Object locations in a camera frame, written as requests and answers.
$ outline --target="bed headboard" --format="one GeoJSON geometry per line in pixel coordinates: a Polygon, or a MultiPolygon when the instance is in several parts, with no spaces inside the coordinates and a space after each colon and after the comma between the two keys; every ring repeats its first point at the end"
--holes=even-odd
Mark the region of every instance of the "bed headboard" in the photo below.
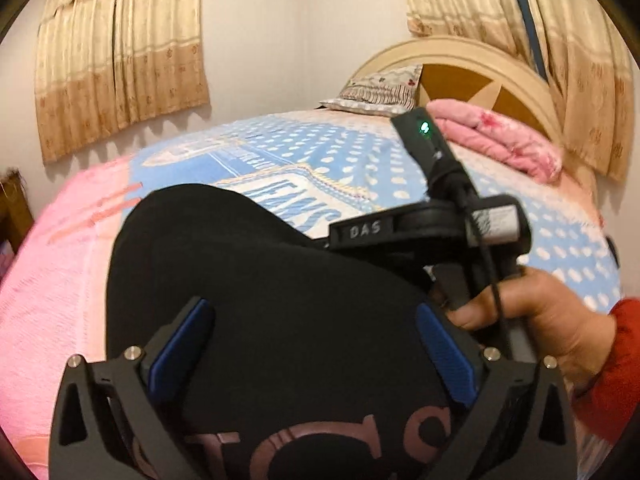
{"type": "Polygon", "coordinates": [[[547,83],[523,62],[467,38],[430,36],[376,54],[351,78],[423,63],[418,105],[452,98],[493,109],[560,145],[560,124],[547,83]]]}

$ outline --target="silver bolt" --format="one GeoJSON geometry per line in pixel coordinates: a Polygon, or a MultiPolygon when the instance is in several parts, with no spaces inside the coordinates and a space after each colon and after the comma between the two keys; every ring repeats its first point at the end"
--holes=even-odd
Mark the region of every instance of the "silver bolt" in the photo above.
{"type": "Polygon", "coordinates": [[[82,362],[82,356],[80,354],[73,354],[67,361],[66,365],[69,368],[78,368],[82,362]]]}
{"type": "Polygon", "coordinates": [[[549,368],[550,370],[553,370],[554,368],[558,368],[558,360],[552,355],[548,355],[544,359],[542,359],[542,363],[545,365],[546,368],[549,368]]]}
{"type": "Polygon", "coordinates": [[[492,346],[488,346],[487,348],[485,348],[482,352],[482,355],[484,355],[484,358],[487,361],[497,361],[498,359],[500,359],[500,357],[502,357],[500,351],[492,346]]]}
{"type": "Polygon", "coordinates": [[[124,358],[127,361],[135,361],[142,355],[142,348],[139,346],[130,346],[124,351],[124,358]]]}

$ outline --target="blue polka dot bedsheet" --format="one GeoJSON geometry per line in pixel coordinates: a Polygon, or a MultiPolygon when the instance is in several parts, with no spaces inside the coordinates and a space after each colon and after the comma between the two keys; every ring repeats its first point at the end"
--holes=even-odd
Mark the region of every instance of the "blue polka dot bedsheet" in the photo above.
{"type": "MultiPolygon", "coordinates": [[[[608,312],[620,279],[601,229],[549,186],[457,145],[453,151],[482,195],[520,199],[533,247],[520,262],[552,272],[584,304],[608,312]]],[[[363,213],[423,200],[426,183],[386,118],[331,110],[236,121],[141,150],[130,180],[155,189],[198,182],[244,194],[310,237],[363,213]]]]}

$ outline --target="person's arm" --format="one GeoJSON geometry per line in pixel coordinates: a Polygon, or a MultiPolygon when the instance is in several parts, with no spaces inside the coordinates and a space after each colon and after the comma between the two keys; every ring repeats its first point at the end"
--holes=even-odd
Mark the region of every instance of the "person's arm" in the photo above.
{"type": "MultiPolygon", "coordinates": [[[[529,267],[522,278],[501,283],[500,296],[505,315],[527,317],[540,352],[556,357],[574,384],[578,418],[614,443],[640,402],[640,301],[597,314],[551,274],[529,267]]],[[[488,288],[447,315],[467,330],[497,319],[488,288]]]]}

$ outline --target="folded pink blanket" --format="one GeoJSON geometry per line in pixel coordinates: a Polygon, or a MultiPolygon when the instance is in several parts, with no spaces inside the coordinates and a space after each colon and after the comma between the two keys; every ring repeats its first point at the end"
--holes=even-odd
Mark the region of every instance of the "folded pink blanket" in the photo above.
{"type": "Polygon", "coordinates": [[[457,144],[523,171],[540,184],[560,175],[561,150],[526,124],[455,99],[431,101],[427,110],[443,135],[457,144]]]}

